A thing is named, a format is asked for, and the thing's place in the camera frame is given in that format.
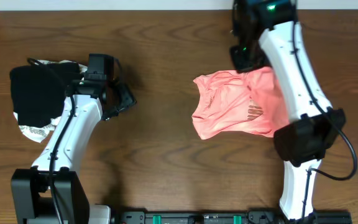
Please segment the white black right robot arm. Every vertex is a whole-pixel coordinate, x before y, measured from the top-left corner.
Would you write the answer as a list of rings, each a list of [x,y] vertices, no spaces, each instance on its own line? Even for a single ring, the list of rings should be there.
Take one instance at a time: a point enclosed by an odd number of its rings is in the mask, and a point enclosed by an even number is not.
[[[269,66],[285,105],[273,134],[284,163],[284,185],[275,223],[350,223],[347,212],[313,208],[314,180],[326,151],[343,136],[346,117],[334,109],[314,75],[294,1],[234,1],[232,62],[239,72]]]

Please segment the pink t-shirt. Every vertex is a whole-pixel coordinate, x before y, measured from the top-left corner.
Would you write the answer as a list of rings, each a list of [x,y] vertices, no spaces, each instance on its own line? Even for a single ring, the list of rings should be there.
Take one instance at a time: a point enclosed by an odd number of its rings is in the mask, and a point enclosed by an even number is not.
[[[201,139],[227,131],[271,138],[289,124],[285,100],[270,67],[246,73],[223,70],[193,82],[200,99],[192,120]]]

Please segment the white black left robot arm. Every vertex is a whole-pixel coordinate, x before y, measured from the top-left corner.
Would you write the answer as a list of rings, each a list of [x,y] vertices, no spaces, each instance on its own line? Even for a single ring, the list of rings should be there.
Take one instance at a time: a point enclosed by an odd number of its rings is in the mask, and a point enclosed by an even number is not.
[[[91,205],[78,177],[91,133],[136,103],[123,81],[75,80],[65,92],[62,117],[29,169],[11,178],[18,223],[111,223],[111,208]]]

